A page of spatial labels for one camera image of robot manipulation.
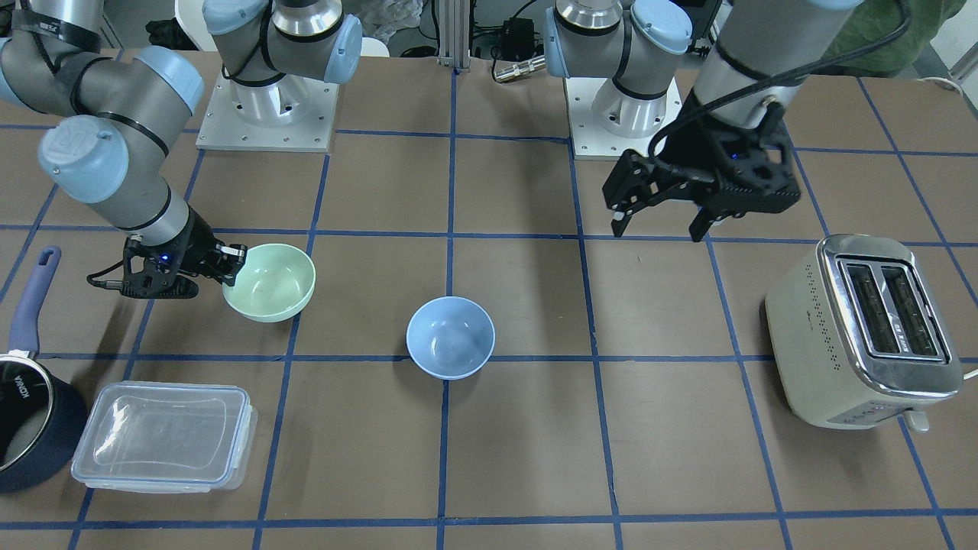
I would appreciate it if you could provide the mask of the silver robot arm image-left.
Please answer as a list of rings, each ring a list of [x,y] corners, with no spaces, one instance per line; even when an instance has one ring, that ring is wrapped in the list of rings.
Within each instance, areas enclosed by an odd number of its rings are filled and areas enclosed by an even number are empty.
[[[122,278],[88,282],[133,299],[191,299],[198,277],[234,286],[248,248],[218,239],[160,171],[205,81],[165,47],[129,62],[102,55],[101,14],[100,1],[18,1],[2,39],[2,98],[60,116],[40,167],[127,236]],[[362,22],[339,1],[206,1],[202,18],[225,77],[245,90],[348,83],[362,53]]]

